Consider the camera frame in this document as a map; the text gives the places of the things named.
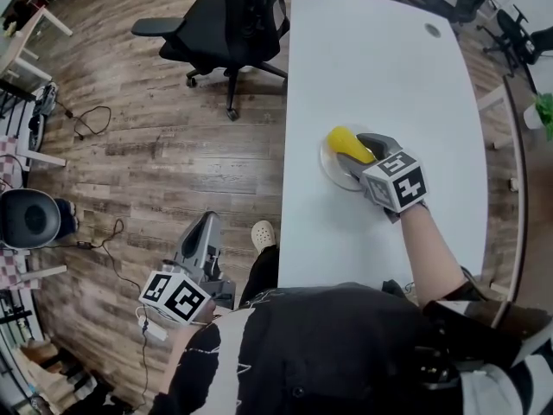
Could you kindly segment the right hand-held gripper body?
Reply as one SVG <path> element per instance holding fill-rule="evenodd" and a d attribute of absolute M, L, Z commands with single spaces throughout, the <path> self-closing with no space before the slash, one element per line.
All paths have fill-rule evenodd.
<path fill-rule="evenodd" d="M 363 165 L 359 184 L 366 197 L 384 210 L 390 222 L 397 222 L 402 212 L 424 203 L 428 193 L 420 161 L 410 150 L 399 150 L 384 160 Z"/>

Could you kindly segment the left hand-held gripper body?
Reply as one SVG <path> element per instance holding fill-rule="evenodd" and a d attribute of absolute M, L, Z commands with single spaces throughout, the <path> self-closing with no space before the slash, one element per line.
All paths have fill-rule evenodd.
<path fill-rule="evenodd" d="M 165 259 L 160 270 L 150 273 L 139 301 L 182 325 L 198 322 L 209 303 L 217 310 L 232 310 L 236 284 L 220 271 L 220 278 L 195 276 L 179 266 L 175 256 Z"/>

